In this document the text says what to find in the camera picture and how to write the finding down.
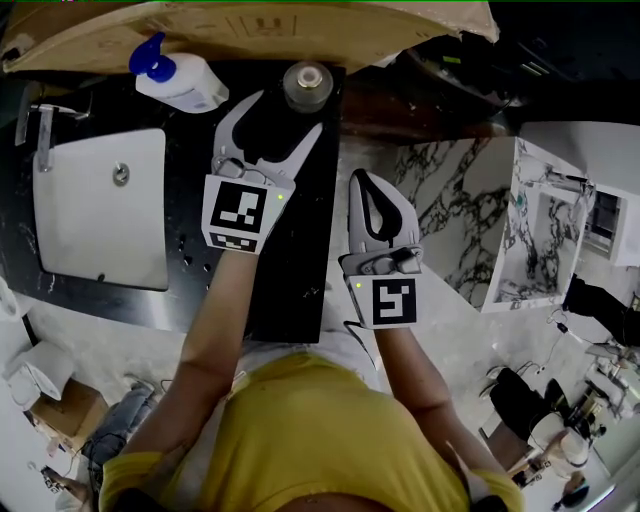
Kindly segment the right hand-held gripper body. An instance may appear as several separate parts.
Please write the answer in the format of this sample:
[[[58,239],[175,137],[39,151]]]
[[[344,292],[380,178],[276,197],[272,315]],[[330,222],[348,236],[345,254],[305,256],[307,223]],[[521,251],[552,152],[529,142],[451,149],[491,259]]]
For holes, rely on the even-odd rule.
[[[361,325],[366,329],[410,327],[422,301],[419,245],[347,254],[338,262]]]

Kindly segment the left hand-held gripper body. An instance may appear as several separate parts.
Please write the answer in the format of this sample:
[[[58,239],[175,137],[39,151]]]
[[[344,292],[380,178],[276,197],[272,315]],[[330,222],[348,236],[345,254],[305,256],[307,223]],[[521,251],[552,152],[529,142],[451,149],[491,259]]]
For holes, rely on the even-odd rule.
[[[295,191],[280,174],[217,156],[206,176],[201,231],[209,247],[258,255]]]

